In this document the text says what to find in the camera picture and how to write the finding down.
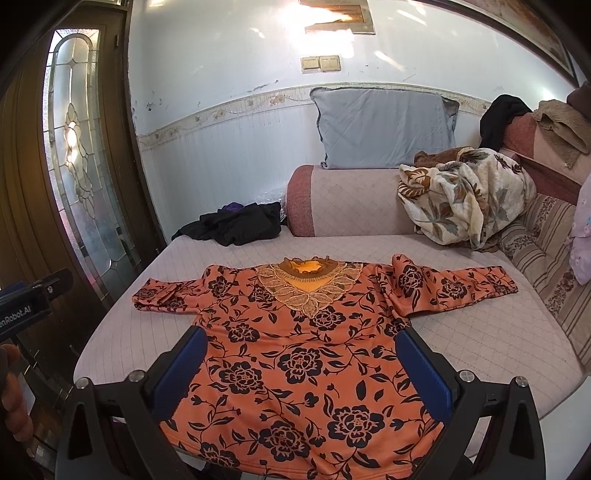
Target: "light switch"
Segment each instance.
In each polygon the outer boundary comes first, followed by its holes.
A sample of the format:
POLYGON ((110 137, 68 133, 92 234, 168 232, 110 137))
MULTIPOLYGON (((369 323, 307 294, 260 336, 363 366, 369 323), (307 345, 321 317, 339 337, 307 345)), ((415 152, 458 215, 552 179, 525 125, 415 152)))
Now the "light switch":
POLYGON ((318 72, 320 70, 320 57, 303 57, 301 59, 301 71, 304 73, 318 72))
POLYGON ((338 55, 320 57, 320 70, 323 72, 339 72, 340 58, 338 55))

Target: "purple cloth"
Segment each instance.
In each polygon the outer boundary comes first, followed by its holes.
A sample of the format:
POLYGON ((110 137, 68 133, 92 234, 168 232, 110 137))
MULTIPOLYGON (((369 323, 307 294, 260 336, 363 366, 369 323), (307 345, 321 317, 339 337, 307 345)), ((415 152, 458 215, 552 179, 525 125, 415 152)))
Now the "purple cloth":
POLYGON ((587 178, 574 212, 573 248, 570 252, 570 266, 581 285, 591 280, 591 175, 587 178))
POLYGON ((228 212, 237 212, 239 210, 242 210, 243 208, 244 208, 243 204, 232 202, 232 203, 228 203, 227 205, 224 205, 222 207, 222 210, 227 210, 228 212))

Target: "sofa armrest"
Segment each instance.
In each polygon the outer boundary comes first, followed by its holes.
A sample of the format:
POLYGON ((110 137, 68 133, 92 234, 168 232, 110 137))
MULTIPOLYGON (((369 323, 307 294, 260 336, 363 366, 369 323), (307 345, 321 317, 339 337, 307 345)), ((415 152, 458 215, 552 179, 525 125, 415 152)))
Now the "sofa armrest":
POLYGON ((398 169, 324 170, 303 165, 287 186, 295 236, 409 235, 414 224, 398 200, 398 169))

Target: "door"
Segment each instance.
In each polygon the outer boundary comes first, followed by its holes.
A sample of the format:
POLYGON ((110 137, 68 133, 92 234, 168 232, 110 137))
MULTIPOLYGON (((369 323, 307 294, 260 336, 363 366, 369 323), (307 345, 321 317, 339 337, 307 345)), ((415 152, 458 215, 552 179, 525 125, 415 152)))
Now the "door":
POLYGON ((29 52, 1 105, 0 287, 74 273, 53 315, 19 335, 66 383, 164 244, 130 121, 128 23, 127 7, 78 7, 29 52))

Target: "human hand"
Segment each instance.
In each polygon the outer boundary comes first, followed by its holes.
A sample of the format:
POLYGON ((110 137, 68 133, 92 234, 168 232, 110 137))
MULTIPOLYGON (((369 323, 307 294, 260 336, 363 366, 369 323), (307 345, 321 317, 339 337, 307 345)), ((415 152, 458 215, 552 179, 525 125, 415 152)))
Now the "human hand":
MULTIPOLYGON (((21 353, 17 346, 4 344, 0 348, 6 350, 8 366, 17 361, 21 353)), ((4 390, 1 392, 2 406, 7 411, 4 422, 8 430, 18 442, 26 442, 33 436, 33 421, 27 413, 27 404, 22 396, 21 386, 17 377, 9 372, 6 378, 4 390)))

